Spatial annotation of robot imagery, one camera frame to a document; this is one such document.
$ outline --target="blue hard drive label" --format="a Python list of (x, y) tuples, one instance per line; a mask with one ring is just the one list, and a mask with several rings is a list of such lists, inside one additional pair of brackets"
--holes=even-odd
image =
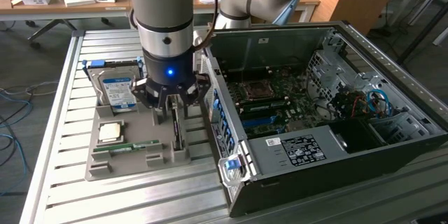
[(103, 85), (114, 108), (127, 109), (136, 105), (136, 98), (131, 93), (131, 78), (104, 79)]
[(282, 140), (294, 166), (306, 165), (326, 159), (326, 155), (312, 135)]

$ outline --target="wooden table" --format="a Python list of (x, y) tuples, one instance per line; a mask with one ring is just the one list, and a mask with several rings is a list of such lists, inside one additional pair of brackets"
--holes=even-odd
[[(308, 22), (319, 5), (319, 0), (300, 0), (296, 10), (302, 11), (296, 22)], [(214, 13), (214, 4), (203, 4), (194, 0), (195, 14)], [(96, 3), (66, 7), (64, 0), (51, 0), (50, 5), (24, 5), (19, 3), (11, 6), (11, 0), (0, 0), (0, 21), (7, 20), (40, 20), (40, 19), (71, 19), (96, 17), (126, 17), (131, 10), (131, 0), (118, 0), (116, 3)]]

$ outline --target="green circuit board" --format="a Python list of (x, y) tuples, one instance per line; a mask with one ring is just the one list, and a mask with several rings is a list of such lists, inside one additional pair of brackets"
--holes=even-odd
[[(294, 67), (270, 68), (251, 79), (228, 78), (228, 89), (240, 113), (248, 138), (258, 138), (315, 127), (326, 116), (319, 115), (304, 87), (304, 74)], [(272, 123), (246, 126), (246, 122), (275, 116)]]

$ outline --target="motherboard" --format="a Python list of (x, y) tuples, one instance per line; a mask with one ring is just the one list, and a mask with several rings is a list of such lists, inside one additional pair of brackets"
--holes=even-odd
[(226, 72), (248, 139), (316, 127), (330, 118), (316, 111), (304, 70), (295, 66)]

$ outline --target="aluminum slotted table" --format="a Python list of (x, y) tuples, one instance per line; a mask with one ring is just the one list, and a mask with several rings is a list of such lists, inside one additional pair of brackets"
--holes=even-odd
[(87, 182), (96, 96), (82, 61), (142, 55), (135, 30), (74, 33), (20, 223), (399, 223), (448, 208), (444, 145), (392, 175), (231, 219), (202, 118), (187, 122), (190, 165)]

